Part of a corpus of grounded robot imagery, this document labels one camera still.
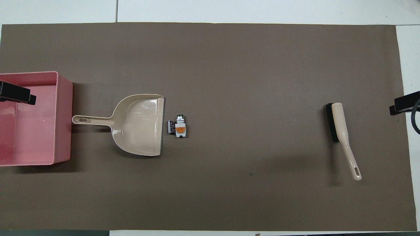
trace pink bin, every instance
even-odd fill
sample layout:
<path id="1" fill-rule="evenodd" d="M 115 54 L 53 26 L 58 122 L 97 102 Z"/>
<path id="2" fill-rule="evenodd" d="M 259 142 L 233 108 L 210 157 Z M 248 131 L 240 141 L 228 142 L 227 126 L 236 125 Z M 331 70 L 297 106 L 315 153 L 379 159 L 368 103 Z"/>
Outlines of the pink bin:
<path id="1" fill-rule="evenodd" d="M 37 97 L 35 105 L 0 102 L 0 166 L 70 159 L 73 84 L 56 71 L 0 74 L 0 81 Z"/>

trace black cable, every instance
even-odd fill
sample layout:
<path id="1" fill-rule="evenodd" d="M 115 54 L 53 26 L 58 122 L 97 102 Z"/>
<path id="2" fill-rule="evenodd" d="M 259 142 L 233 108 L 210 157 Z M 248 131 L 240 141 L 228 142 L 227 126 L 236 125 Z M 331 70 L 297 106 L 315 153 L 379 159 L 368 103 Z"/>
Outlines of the black cable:
<path id="1" fill-rule="evenodd" d="M 420 129 L 416 125 L 416 112 L 417 111 L 420 112 L 420 110 L 417 110 L 417 108 L 419 107 L 419 105 L 420 105 L 420 98 L 419 98 L 419 100 L 416 101 L 416 103 L 413 106 L 413 110 L 411 111 L 411 125 L 413 125 L 414 130 L 418 134 L 420 134 Z"/>

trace dustpan pan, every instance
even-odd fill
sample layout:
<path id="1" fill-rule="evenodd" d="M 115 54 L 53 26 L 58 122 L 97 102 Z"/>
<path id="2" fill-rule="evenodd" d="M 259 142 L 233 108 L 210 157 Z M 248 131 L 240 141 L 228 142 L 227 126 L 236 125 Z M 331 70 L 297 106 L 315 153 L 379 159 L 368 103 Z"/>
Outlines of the dustpan pan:
<path id="1" fill-rule="evenodd" d="M 162 146 L 165 99 L 157 94 L 137 94 L 122 99 L 110 117 L 75 115 L 74 124 L 109 126 L 122 150 L 159 156 Z"/>

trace white surface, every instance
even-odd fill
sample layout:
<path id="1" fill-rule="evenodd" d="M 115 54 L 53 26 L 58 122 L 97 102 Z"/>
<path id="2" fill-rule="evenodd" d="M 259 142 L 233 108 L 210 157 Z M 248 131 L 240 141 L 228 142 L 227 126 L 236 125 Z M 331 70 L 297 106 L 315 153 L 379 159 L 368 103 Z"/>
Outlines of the white surface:
<path id="1" fill-rule="evenodd" d="M 420 24 L 418 0 L 119 0 L 118 3 L 119 22 Z M 0 0 L 0 29 L 1 24 L 115 22 L 115 15 L 116 0 Z M 396 29 L 404 93 L 409 94 L 420 90 L 420 26 L 397 26 Z M 417 228 L 420 229 L 420 136 L 412 129 L 408 116 L 407 126 Z M 257 232 L 111 231 L 110 235 L 245 236 L 255 233 Z M 293 235 L 333 232 L 259 233 Z"/>
<path id="2" fill-rule="evenodd" d="M 119 0 L 118 22 L 420 24 L 417 0 Z"/>
<path id="3" fill-rule="evenodd" d="M 334 233 L 375 233 L 378 231 L 165 231 L 165 230 L 113 230 L 110 236 L 261 236 L 310 235 Z"/>
<path id="4" fill-rule="evenodd" d="M 420 26 L 397 26 L 399 56 L 401 61 L 402 85 L 404 94 L 420 90 Z M 410 152 L 411 178 L 413 181 L 414 202 L 416 204 L 417 230 L 420 229 L 420 135 L 418 135 L 406 114 L 408 146 Z M 416 114 L 420 125 L 420 112 Z"/>

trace dustpan handle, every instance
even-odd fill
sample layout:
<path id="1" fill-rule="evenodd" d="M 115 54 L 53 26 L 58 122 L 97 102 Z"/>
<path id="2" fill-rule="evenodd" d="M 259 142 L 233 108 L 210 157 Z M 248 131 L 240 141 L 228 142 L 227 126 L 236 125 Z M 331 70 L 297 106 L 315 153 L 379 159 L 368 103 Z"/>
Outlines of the dustpan handle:
<path id="1" fill-rule="evenodd" d="M 110 121 L 107 117 L 97 117 L 97 116 L 86 116 L 86 115 L 75 115 L 71 119 L 74 124 L 81 125 L 97 125 L 97 126 L 114 126 L 114 121 Z"/>

